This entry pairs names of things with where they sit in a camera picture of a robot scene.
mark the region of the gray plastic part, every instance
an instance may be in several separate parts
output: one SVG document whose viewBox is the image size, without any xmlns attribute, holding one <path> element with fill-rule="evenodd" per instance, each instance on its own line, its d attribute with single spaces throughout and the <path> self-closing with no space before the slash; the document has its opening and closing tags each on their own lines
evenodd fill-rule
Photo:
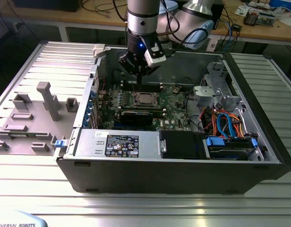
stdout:
<svg viewBox="0 0 291 227">
<path fill-rule="evenodd" d="M 50 113 L 43 107 L 43 101 L 32 101 L 32 103 L 26 104 L 29 110 L 26 110 L 23 113 L 32 114 L 34 116 L 32 120 L 12 119 L 11 116 L 18 113 L 18 110 L 14 108 L 0 130 L 0 140 L 9 145 L 8 150 L 0 150 L 0 154 L 39 155 L 40 153 L 33 152 L 31 149 L 32 142 L 46 142 L 50 151 L 43 152 L 41 155 L 53 155 L 55 147 L 51 146 L 52 138 L 49 140 L 38 140 L 35 136 L 29 136 L 29 134 L 44 135 L 50 133 L 58 140 L 63 138 L 63 136 L 70 138 L 73 130 L 73 122 L 77 113 L 69 113 L 65 103 L 66 102 L 60 102 L 61 105 L 59 114 L 61 115 L 61 118 L 58 122 L 52 121 Z M 28 127 L 28 131 L 26 134 L 25 132 L 18 132 L 18 135 L 16 132 L 12 133 L 3 131 L 4 126 L 7 124 L 26 125 Z"/>
<path fill-rule="evenodd" d="M 17 94 L 12 100 L 18 111 L 27 110 L 26 103 L 31 103 L 31 99 L 27 94 Z"/>
<path fill-rule="evenodd" d="M 59 110 L 61 105 L 60 105 L 59 100 L 57 99 L 57 96 L 56 95 L 52 95 L 52 98 L 53 98 L 53 102 L 54 102 L 56 108 Z M 45 110 L 48 110 L 48 107 L 47 107 L 45 102 L 43 102 L 43 106 L 45 107 Z"/>
<path fill-rule="evenodd" d="M 0 141 L 0 150 L 6 151 L 8 147 L 7 143 Z"/>
<path fill-rule="evenodd" d="M 49 147 L 46 143 L 40 143 L 40 142 L 33 142 L 31 146 L 33 151 L 49 151 Z"/>
<path fill-rule="evenodd" d="M 32 120 L 33 115 L 31 113 L 14 113 L 11 118 L 13 120 Z"/>
<path fill-rule="evenodd" d="M 9 132 L 1 132 L 0 131 L 0 140 L 10 140 L 12 139 L 11 136 L 9 136 Z"/>
<path fill-rule="evenodd" d="M 19 125 L 19 124 L 7 124 L 4 127 L 6 131 L 27 131 L 28 128 L 26 125 Z"/>
<path fill-rule="evenodd" d="M 66 108 L 70 113 L 76 113 L 78 110 L 78 103 L 76 98 L 67 98 L 66 100 Z"/>
<path fill-rule="evenodd" d="M 50 144 L 51 144 L 51 146 L 53 146 L 53 148 L 55 148 L 55 142 L 57 141 L 57 138 L 56 138 L 56 136 L 53 136 L 52 137 L 52 140 L 51 140 L 51 142 L 50 142 Z"/>
<path fill-rule="evenodd" d="M 37 137 L 38 140 L 51 140 L 52 139 L 52 135 L 50 132 L 48 132 L 46 135 L 37 134 L 35 135 L 35 137 Z"/>
<path fill-rule="evenodd" d="M 53 121 L 56 122 L 60 119 L 60 115 L 59 115 L 58 109 L 54 103 L 54 100 L 52 98 L 52 95 L 50 92 L 50 87 L 51 87 L 51 85 L 49 82 L 41 81 L 38 83 L 36 90 L 42 94 L 43 99 L 44 99 L 46 106 L 49 110 L 49 113 L 51 115 L 51 118 Z"/>
</svg>

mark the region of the metal table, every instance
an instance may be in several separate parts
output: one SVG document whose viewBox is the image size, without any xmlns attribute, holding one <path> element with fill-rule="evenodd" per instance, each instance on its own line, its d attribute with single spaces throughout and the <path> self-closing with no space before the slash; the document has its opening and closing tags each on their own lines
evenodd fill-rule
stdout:
<svg viewBox="0 0 291 227">
<path fill-rule="evenodd" d="M 16 92 L 40 98 L 33 93 L 42 77 L 64 81 L 52 91 L 59 100 L 69 92 L 79 100 L 83 89 L 72 88 L 71 81 L 85 81 L 93 64 L 92 48 L 39 44 L 0 98 L 0 125 L 14 108 L 10 99 Z M 291 82 L 273 60 L 232 55 L 291 155 Z M 51 156 L 0 155 L 0 209 L 35 214 L 51 227 L 288 226 L 291 172 L 245 195 L 91 194 L 75 192 Z"/>
</svg>

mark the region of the sticker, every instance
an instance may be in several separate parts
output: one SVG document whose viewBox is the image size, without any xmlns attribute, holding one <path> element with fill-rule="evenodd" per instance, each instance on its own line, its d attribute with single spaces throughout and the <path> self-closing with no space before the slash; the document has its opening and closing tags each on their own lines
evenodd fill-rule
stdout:
<svg viewBox="0 0 291 227">
<path fill-rule="evenodd" d="M 96 131 L 95 137 L 107 137 L 109 135 L 108 131 Z"/>
<path fill-rule="evenodd" d="M 138 157 L 138 136 L 108 135 L 105 155 L 107 157 Z"/>
</svg>

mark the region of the warning label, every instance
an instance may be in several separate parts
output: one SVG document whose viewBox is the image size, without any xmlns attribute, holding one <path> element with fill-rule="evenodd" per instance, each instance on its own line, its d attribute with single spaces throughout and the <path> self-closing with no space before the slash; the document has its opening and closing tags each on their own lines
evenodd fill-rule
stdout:
<svg viewBox="0 0 291 227">
<path fill-rule="evenodd" d="M 106 144 L 107 157 L 138 157 L 138 136 L 108 135 Z"/>
</svg>

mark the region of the side panel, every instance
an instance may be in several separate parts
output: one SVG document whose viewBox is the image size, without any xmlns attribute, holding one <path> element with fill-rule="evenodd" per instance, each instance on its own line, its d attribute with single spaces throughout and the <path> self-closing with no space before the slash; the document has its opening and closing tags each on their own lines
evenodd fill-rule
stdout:
<svg viewBox="0 0 291 227">
<path fill-rule="evenodd" d="M 241 194 L 282 165 L 65 160 L 57 164 L 77 192 Z"/>
<path fill-rule="evenodd" d="M 277 155 L 277 158 L 284 164 L 281 170 L 272 177 L 272 179 L 278 179 L 291 171 L 291 157 L 231 54 L 225 54 L 224 58 L 231 71 L 230 74 L 233 77 L 233 80 L 236 80 L 236 83 L 247 102 L 245 103 L 246 106 L 248 106 L 248 109 L 253 112 L 271 148 Z"/>
</svg>

